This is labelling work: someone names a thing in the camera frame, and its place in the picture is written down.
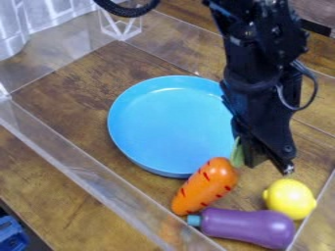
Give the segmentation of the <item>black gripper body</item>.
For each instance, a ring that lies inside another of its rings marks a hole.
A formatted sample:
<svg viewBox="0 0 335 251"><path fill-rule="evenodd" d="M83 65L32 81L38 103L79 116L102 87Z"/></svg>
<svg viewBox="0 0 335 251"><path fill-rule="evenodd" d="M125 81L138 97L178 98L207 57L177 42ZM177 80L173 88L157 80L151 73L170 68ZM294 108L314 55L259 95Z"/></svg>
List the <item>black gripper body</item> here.
<svg viewBox="0 0 335 251"><path fill-rule="evenodd" d="M234 114L235 137L243 145L294 147L291 117L301 104L302 74L294 68L250 81L225 70L223 100Z"/></svg>

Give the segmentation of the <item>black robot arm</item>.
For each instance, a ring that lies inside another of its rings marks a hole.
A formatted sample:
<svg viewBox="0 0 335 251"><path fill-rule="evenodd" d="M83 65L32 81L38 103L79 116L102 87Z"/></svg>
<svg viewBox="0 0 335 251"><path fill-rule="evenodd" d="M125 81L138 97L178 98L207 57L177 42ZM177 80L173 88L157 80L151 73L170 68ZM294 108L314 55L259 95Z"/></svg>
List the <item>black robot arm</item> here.
<svg viewBox="0 0 335 251"><path fill-rule="evenodd" d="M290 122L305 108L298 57L307 32L289 0L203 0L225 38L227 65L221 82L242 163L271 161L285 175L295 171Z"/></svg>

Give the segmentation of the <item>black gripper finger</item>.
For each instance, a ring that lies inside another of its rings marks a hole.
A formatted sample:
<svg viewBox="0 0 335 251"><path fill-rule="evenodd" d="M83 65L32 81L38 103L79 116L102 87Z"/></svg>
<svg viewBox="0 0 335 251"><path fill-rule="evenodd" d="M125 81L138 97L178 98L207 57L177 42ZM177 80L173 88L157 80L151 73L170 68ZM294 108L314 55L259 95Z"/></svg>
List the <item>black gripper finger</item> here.
<svg viewBox="0 0 335 251"><path fill-rule="evenodd" d="M289 119L274 119L265 121L266 144L274 152L281 167L277 168L283 176L295 171L294 159L297 158L297 146L290 129Z"/></svg>
<svg viewBox="0 0 335 251"><path fill-rule="evenodd" d="M266 144L266 126L249 125L239 119L233 119L234 130L234 150L231 154L231 163L237 168L247 166L255 168L266 161L279 168L281 163L273 150Z"/></svg>

